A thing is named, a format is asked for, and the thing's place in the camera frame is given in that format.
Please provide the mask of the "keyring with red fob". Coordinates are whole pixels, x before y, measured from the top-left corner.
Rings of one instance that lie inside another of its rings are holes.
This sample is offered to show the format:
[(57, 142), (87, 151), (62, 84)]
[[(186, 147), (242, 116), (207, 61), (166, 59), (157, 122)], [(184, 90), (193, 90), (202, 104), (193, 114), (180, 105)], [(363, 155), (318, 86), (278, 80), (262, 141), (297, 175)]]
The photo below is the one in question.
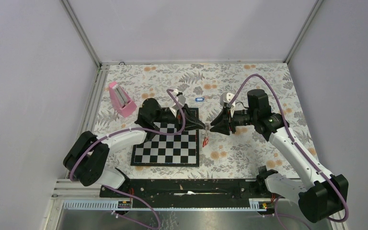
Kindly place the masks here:
[(209, 143), (209, 130), (210, 130), (210, 124), (205, 124), (205, 128), (202, 131), (202, 134), (203, 134), (202, 147), (203, 148), (207, 146)]

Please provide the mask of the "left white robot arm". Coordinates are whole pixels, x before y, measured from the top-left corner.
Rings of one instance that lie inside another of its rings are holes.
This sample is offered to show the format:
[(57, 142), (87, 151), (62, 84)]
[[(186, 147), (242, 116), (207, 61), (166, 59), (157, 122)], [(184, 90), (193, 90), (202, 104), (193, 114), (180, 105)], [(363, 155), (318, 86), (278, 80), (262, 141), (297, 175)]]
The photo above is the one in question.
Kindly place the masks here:
[(193, 115), (186, 103), (174, 107), (161, 107), (154, 98), (148, 98), (138, 110), (137, 120), (126, 129), (98, 138), (91, 131), (83, 132), (73, 144), (63, 160), (70, 171), (69, 179), (83, 186), (92, 184), (111, 187), (118, 197), (129, 192), (129, 183), (120, 170), (106, 167), (110, 151), (142, 144), (162, 134), (156, 123), (173, 124), (177, 129), (174, 135), (184, 131), (204, 129), (205, 124)]

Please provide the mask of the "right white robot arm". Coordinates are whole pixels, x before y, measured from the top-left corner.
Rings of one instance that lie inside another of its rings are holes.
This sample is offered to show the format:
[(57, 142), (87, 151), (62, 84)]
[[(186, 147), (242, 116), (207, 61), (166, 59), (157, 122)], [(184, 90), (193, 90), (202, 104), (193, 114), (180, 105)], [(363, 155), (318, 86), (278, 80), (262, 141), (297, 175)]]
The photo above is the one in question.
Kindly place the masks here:
[(211, 132), (230, 135), (240, 126), (252, 125), (266, 141), (272, 144), (287, 159), (300, 178), (300, 182), (282, 176), (275, 170), (257, 175), (256, 191), (259, 196), (272, 193), (296, 203), (304, 217), (312, 223), (330, 218), (345, 210), (348, 181), (342, 175), (335, 176), (319, 163), (288, 126), (279, 113), (272, 112), (268, 95), (262, 89), (247, 93), (248, 107), (236, 110), (233, 93), (220, 97), (223, 106), (219, 115), (211, 122)]

